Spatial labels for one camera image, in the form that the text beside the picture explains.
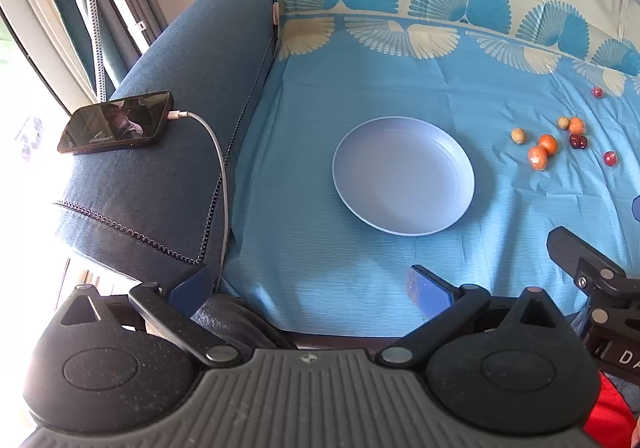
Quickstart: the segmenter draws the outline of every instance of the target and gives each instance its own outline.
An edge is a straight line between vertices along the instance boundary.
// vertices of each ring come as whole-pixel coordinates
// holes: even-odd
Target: light blue plate
[[[410,117],[382,117],[351,130],[335,149],[335,189],[373,227],[416,237],[455,223],[474,195],[474,171],[446,132]]]

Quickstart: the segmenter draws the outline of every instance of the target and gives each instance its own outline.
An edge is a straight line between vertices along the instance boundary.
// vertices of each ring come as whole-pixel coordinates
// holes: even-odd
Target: phone screen
[[[93,151],[114,144],[135,145],[156,137],[171,108],[171,94],[158,92],[84,106],[76,110],[60,138],[58,151]]]

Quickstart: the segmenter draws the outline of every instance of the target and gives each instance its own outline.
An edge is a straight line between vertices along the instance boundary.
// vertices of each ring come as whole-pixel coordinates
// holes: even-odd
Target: red fabric
[[[600,373],[602,388],[584,431],[603,448],[630,448],[636,420],[616,387]]]

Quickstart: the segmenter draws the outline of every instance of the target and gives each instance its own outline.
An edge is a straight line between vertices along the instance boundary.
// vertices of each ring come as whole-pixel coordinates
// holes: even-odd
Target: small yellow fruit
[[[522,128],[514,128],[511,130],[511,138],[515,144],[522,144],[527,140],[527,136]]]
[[[569,128],[569,118],[564,115],[562,117],[558,117],[558,128],[561,130]]]

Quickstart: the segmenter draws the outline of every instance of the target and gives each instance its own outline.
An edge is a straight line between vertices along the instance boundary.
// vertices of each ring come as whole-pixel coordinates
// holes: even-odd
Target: smartphone
[[[134,95],[78,108],[66,124],[58,152],[106,152],[157,142],[174,107],[170,92]]]

